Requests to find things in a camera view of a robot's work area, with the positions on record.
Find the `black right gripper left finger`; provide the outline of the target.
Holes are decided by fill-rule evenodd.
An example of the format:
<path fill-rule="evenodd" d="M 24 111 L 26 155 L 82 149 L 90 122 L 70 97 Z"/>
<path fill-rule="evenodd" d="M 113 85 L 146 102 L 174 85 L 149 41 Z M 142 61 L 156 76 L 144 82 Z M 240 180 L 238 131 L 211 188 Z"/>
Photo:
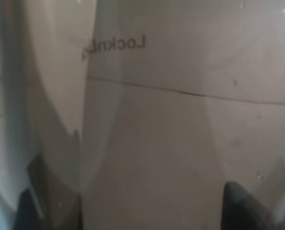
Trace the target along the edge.
<path fill-rule="evenodd" d="M 15 230 L 80 230 L 81 196 L 72 191 L 38 154 L 28 165 L 31 187 L 19 197 Z"/>

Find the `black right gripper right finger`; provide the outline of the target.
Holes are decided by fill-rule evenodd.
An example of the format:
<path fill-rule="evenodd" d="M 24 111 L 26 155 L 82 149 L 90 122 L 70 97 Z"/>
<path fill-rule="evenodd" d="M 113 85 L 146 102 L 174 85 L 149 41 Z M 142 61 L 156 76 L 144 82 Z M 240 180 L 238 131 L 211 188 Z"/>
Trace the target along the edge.
<path fill-rule="evenodd" d="M 250 193 L 235 181 L 225 183 L 222 199 L 222 229 L 282 230 L 284 225 L 275 218 L 279 198 L 274 191 Z"/>

